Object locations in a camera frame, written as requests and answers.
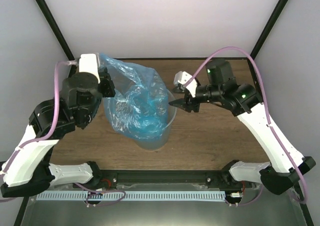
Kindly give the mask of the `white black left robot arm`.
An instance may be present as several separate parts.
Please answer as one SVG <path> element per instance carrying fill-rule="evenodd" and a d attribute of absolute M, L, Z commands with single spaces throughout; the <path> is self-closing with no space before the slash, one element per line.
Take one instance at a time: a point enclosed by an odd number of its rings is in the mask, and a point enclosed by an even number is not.
<path fill-rule="evenodd" d="M 85 129 L 94 119 L 103 98 L 115 96 L 115 86 L 107 69 L 95 76 L 78 72 L 63 80 L 53 99 L 38 104 L 31 116 L 15 157 L 2 165 L 4 198 L 40 194 L 51 186 L 80 183 L 96 188 L 102 172 L 94 161 L 79 165 L 50 163 L 53 147 L 63 137 Z"/>

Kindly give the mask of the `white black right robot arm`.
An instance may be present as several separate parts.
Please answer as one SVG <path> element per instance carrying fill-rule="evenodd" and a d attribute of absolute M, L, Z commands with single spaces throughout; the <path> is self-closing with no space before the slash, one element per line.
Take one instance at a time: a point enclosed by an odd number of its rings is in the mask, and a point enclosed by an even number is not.
<path fill-rule="evenodd" d="M 186 71 L 176 73 L 175 91 L 184 97 L 169 104 L 187 112 L 199 112 L 202 103 L 210 103 L 231 111 L 256 138 L 269 161 L 245 163 L 233 161 L 226 166 L 222 181 L 227 187 L 234 187 L 240 181 L 261 183 L 275 195 L 281 195 L 298 181 L 295 170 L 306 174 L 316 164 L 310 156 L 303 156 L 284 136 L 271 117 L 266 116 L 262 97 L 250 84 L 239 85 L 231 65 L 224 59 L 213 59 L 206 66 L 208 84 L 201 85 Z"/>

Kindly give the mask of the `blue translucent plastic trash bag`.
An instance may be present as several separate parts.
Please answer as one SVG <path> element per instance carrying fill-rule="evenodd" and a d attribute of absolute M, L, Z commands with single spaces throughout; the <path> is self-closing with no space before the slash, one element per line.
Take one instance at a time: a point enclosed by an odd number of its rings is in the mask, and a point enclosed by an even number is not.
<path fill-rule="evenodd" d="M 154 68 L 99 55 L 114 83 L 115 96 L 103 99 L 104 113 L 115 132 L 151 141 L 160 138 L 167 126 L 168 93 Z"/>

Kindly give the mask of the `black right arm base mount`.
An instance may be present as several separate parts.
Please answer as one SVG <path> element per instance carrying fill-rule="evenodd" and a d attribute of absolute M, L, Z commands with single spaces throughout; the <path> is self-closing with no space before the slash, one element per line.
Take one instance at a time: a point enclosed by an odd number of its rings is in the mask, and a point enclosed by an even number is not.
<path fill-rule="evenodd" d="M 243 187 L 241 181 L 236 181 L 229 172 L 231 166 L 234 166 L 239 160 L 232 160 L 227 163 L 221 170 L 208 171 L 205 174 L 205 184 L 208 188 L 225 189 L 240 189 Z"/>

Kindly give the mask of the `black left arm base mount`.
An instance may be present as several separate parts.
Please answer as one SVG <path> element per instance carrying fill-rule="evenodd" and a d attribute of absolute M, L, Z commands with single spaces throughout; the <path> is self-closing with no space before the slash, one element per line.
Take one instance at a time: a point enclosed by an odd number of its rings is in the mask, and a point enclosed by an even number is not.
<path fill-rule="evenodd" d="M 115 189 L 118 181 L 118 173 L 114 170 L 102 170 L 98 179 L 94 177 L 90 182 L 81 184 L 86 188 L 97 190 L 99 188 Z"/>

